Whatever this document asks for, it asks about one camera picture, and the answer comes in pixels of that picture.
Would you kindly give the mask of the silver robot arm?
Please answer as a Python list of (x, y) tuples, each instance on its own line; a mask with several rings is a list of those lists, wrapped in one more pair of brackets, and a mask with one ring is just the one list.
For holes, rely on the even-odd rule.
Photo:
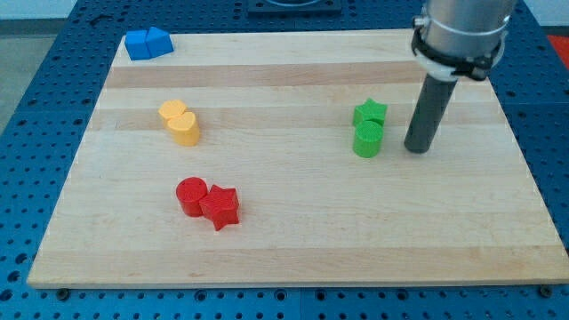
[(516, 0), (427, 0), (413, 17), (412, 53), (438, 81), (485, 80), (505, 51)]

